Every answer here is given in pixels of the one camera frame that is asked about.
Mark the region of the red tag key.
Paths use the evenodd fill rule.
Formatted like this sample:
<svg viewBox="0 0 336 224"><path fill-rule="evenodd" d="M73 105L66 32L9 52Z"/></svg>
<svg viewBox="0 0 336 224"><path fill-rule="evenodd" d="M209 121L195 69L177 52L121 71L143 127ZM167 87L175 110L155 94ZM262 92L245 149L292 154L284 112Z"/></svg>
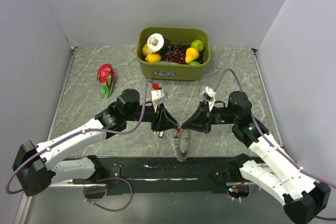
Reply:
<svg viewBox="0 0 336 224"><path fill-rule="evenodd" d="M179 135L179 134L181 133L181 130L182 130L182 129L181 129L180 127L178 127L178 128L176 129L176 134Z"/></svg>

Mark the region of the large silver toothed keyring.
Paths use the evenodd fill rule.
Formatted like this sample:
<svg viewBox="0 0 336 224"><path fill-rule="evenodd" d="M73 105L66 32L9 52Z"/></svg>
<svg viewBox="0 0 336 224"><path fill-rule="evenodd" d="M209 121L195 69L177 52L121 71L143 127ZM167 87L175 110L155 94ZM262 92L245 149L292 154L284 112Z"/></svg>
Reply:
<svg viewBox="0 0 336 224"><path fill-rule="evenodd" d="M191 131L182 129L179 135L175 133L172 143L176 159L179 162L186 161L192 143Z"/></svg>

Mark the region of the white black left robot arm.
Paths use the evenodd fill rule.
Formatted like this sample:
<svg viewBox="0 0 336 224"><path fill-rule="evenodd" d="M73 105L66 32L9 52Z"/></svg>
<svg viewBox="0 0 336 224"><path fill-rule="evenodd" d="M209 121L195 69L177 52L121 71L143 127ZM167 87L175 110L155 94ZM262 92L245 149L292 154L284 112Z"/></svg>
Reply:
<svg viewBox="0 0 336 224"><path fill-rule="evenodd" d="M79 175L92 183L100 182L104 170L97 158L87 157L76 165L63 165L61 162L81 148L115 135L134 132L134 129L126 129L129 121L136 122L136 127L142 122L149 122L153 132L176 129L177 120L164 106L166 92L163 89L153 90L151 98L150 102L141 102L137 90L126 89L115 102L77 129L37 145L31 141L23 143L13 163L21 191L26 196L37 195L64 178L66 173Z"/></svg>

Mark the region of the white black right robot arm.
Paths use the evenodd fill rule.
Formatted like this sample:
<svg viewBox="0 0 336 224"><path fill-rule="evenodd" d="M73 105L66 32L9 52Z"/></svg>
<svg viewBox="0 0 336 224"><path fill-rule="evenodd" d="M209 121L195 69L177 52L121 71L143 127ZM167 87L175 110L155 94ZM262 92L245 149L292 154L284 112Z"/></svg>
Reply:
<svg viewBox="0 0 336 224"><path fill-rule="evenodd" d="M212 125L230 124L234 136L255 153L271 169L262 168L245 154L231 161L230 177L235 181L249 180L272 195L283 206L294 223L309 223L327 206L330 186L306 174L275 141L269 130L251 112L246 93L234 91L228 104L215 106L215 91L204 87L203 100L182 128L209 133Z"/></svg>

